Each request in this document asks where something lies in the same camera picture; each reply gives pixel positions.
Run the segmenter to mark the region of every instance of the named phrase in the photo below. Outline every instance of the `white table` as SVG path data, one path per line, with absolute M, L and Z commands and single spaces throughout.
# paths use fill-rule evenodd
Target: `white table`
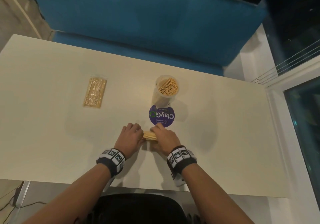
M 122 126 L 152 126 L 154 82 L 163 74 L 180 83 L 168 129 L 227 193 L 288 197 L 263 86 L 18 35 L 0 54 L 0 178 L 73 182 L 114 145 Z M 107 78 L 100 109 L 82 106 L 94 75 Z M 112 186 L 178 190 L 165 160 L 148 147 Z

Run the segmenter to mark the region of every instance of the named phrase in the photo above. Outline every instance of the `black wrist band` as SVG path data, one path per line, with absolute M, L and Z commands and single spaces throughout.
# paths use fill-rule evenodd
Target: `black wrist band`
M 99 158 L 97 159 L 97 164 L 102 163 L 106 165 L 109 168 L 111 178 L 112 178 L 122 171 L 125 161 L 126 161 L 125 155 L 121 151 L 115 148 L 111 148 L 111 149 L 105 150 L 99 156 Z
M 167 157 L 167 164 L 173 174 L 181 174 L 182 170 L 192 163 L 197 163 L 197 159 L 184 145 L 175 147 Z

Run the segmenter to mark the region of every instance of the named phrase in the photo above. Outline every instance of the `purple sticker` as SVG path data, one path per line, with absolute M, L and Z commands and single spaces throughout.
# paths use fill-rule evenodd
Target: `purple sticker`
M 149 110 L 149 119 L 154 125 L 162 123 L 164 127 L 168 127 L 174 122 L 174 110 L 170 107 L 156 108 L 153 105 Z

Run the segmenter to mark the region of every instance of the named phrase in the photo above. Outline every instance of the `blue cushion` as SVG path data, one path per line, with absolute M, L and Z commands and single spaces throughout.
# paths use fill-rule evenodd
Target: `blue cushion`
M 140 60 L 147 60 L 160 64 L 176 66 L 185 69 L 196 70 L 218 76 L 223 76 L 223 69 L 219 65 L 197 63 L 177 56 L 169 56 L 159 52 L 152 52 L 146 49 L 134 48 L 132 46 L 107 42 L 105 40 L 94 39 L 79 35 L 56 32 L 54 42 L 68 44 L 81 48 L 93 49 L 97 51 L 118 54 Z
M 37 0 L 51 28 L 227 66 L 266 10 L 236 0 Z

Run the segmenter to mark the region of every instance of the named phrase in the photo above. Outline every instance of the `sofa backrest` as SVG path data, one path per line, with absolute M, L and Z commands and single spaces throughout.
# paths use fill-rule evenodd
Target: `sofa backrest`
M 236 0 L 37 0 L 50 27 L 227 66 L 265 9 Z

